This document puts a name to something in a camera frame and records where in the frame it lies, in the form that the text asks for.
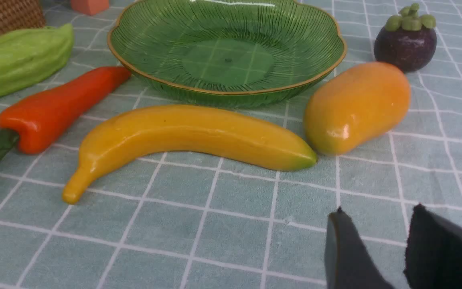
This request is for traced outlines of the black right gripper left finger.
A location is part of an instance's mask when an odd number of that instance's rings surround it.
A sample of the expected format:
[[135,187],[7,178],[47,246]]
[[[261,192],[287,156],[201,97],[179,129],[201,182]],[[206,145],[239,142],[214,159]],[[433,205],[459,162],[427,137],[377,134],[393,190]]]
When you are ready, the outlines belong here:
[[352,218],[341,208],[328,215],[324,252],[328,289],[392,289],[371,259]]

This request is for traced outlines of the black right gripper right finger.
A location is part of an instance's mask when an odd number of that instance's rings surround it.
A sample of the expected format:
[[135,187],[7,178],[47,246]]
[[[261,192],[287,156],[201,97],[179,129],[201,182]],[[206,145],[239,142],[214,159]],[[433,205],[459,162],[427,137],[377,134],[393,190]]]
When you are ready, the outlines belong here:
[[403,272],[412,289],[462,289],[462,227],[414,206]]

